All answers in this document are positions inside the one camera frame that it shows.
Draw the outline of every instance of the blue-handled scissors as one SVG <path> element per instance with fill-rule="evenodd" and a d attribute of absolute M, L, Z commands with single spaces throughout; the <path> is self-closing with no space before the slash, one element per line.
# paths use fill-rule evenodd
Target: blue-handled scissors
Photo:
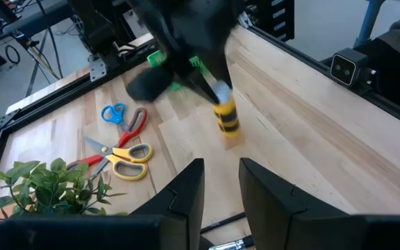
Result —
<path fill-rule="evenodd" d="M 105 116 L 106 111 L 109 110 L 110 118 Z M 124 111 L 126 110 L 126 105 L 122 103 L 117 103 L 114 106 L 106 106 L 101 111 L 101 118 L 105 122 L 113 122 L 121 126 L 122 130 L 125 131 L 127 129 L 126 123 L 124 123 L 123 115 Z"/>

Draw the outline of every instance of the scissor blade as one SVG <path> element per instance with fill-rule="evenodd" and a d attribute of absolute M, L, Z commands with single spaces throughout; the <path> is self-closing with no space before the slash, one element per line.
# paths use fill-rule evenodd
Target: scissor blade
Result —
<path fill-rule="evenodd" d="M 108 161 L 109 160 L 105 157 L 103 160 L 101 160 L 97 167 L 95 167 L 94 171 L 92 171 L 92 175 L 90 176 L 92 180 L 101 172 L 101 170 L 103 170 L 106 164 L 108 164 Z"/>
<path fill-rule="evenodd" d="M 104 146 L 101 143 L 90 139 L 89 137 L 84 137 L 84 141 L 87 142 L 90 146 L 92 146 L 95 150 L 97 150 L 98 153 L 100 153 L 102 156 L 105 155 L 105 153 L 103 152 L 103 148 L 107 146 Z"/>

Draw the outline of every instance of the red-handled scissors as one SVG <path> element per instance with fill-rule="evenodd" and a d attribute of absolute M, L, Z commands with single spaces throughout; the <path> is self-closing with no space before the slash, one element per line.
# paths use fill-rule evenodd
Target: red-handled scissors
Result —
<path fill-rule="evenodd" d="M 133 114 L 131 122 L 129 122 L 129 125 L 127 126 L 127 129 L 123 132 L 123 135 L 118 140 L 118 144 L 115 145 L 114 147 L 122 148 L 130 139 L 137 136 L 144 128 L 146 121 L 147 121 L 146 108 L 137 108 L 137 110 Z M 90 156 L 82 160 L 77 160 L 73 163 L 68 164 L 67 170 L 77 166 L 77 164 L 79 163 L 87 163 L 89 166 L 91 166 L 97 162 L 99 163 L 103 159 L 104 157 L 100 155 Z"/>

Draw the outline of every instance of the metal frame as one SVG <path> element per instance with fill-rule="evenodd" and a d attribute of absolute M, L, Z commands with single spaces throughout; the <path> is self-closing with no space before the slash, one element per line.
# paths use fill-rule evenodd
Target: metal frame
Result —
<path fill-rule="evenodd" d="M 130 57 L 126 63 L 110 70 L 103 78 L 92 82 L 90 75 L 86 74 L 34 103 L 1 117 L 0 162 L 10 134 L 138 66 L 146 61 L 147 56 L 156 51 L 156 47 L 153 45 L 153 40 L 150 40 L 136 50 L 135 55 Z"/>
<path fill-rule="evenodd" d="M 329 67 L 323 65 L 322 63 L 312 59 L 311 57 L 301 53 L 300 51 L 292 48 L 291 46 L 283 43 L 280 40 L 277 40 L 273 36 L 268 33 L 260 30 L 257 27 L 249 27 L 251 32 L 260 36 L 262 39 L 270 42 L 274 46 L 282 49 L 287 52 L 291 56 L 294 56 L 298 60 L 307 64 L 309 67 L 317 70 L 321 74 L 329 76 Z M 16 110 L 10 114 L 7 114 L 0 118 L 0 161 L 2 155 L 4 153 L 4 149 L 8 140 L 8 137 L 11 133 L 18 131 L 19 129 L 29 125 L 31 122 L 36 121 L 37 119 L 48 115 L 49 113 L 57 110 L 63 105 L 77 99 L 78 97 L 88 93 L 91 90 L 107 83 L 108 81 L 114 79 L 115 77 L 120 76 L 124 72 L 134 68 L 135 66 L 143 63 L 147 56 L 153 53 L 156 50 L 155 46 L 153 46 L 153 40 L 150 40 L 143 45 L 137 48 L 137 52 L 131 58 L 129 58 L 125 64 L 120 65 L 119 67 L 112 69 L 108 72 L 106 76 L 100 78 L 94 82 L 90 81 L 90 75 L 87 74 L 85 76 L 76 79 L 72 83 L 52 92 L 51 94 L 37 100 L 36 102 L 22 108 Z M 357 91 L 356 94 L 370 101 L 374 105 L 382 108 L 384 111 L 390 113 L 392 116 L 400 119 L 400 107 L 396 104 L 384 99 L 378 94 L 369 91 L 368 89 L 365 91 Z"/>

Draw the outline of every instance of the scissors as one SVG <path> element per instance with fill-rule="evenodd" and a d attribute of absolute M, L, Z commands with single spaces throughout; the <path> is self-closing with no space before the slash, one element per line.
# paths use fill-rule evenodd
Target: scissors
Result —
<path fill-rule="evenodd" d="M 118 140 L 118 144 L 115 145 L 114 147 L 119 147 L 122 148 L 130 139 L 134 138 L 135 136 L 137 136 L 141 130 L 144 128 L 144 125 L 146 124 L 147 121 L 147 110 L 146 108 L 137 108 L 137 110 L 135 111 L 135 113 L 133 114 L 133 118 L 131 120 L 131 122 L 129 122 L 129 125 L 127 126 L 126 130 L 123 132 L 122 136 L 120 137 L 120 139 Z M 78 163 L 87 163 L 89 166 L 95 164 L 95 163 L 99 163 L 99 165 L 106 165 L 107 160 L 105 160 L 105 163 L 102 164 L 102 160 L 104 160 L 106 158 L 104 158 L 103 156 L 100 155 L 94 155 L 94 156 L 90 156 L 87 158 L 84 158 L 82 160 L 77 160 L 73 163 L 68 164 L 67 169 L 71 169 L 75 166 L 77 166 Z M 100 167 L 97 174 L 103 169 L 103 167 Z"/>
<path fill-rule="evenodd" d="M 105 113 L 108 110 L 111 118 L 107 118 L 105 116 Z M 114 106 L 108 105 L 104 107 L 103 110 L 101 111 L 101 118 L 103 118 L 105 122 L 112 122 L 117 125 L 120 125 L 122 130 L 125 131 L 127 129 L 127 126 L 123 120 L 123 115 L 125 110 L 126 110 L 126 105 L 122 103 L 117 103 Z"/>
<path fill-rule="evenodd" d="M 147 174 L 147 166 L 143 164 L 147 162 L 153 153 L 153 149 L 149 144 L 140 143 L 134 145 L 128 149 L 120 149 L 117 147 L 107 147 L 99 142 L 96 142 L 88 137 L 84 138 L 85 141 L 92 145 L 101 155 L 103 155 L 106 161 L 102 161 L 99 163 L 97 168 L 94 171 L 93 176 L 96 176 L 104 166 L 110 161 L 112 163 L 112 170 L 114 174 L 126 181 L 138 181 L 141 180 Z M 143 157 L 135 156 L 137 152 L 144 150 L 145 155 Z M 139 169 L 140 173 L 137 175 L 126 175 L 120 172 L 121 167 L 130 167 L 133 169 Z"/>

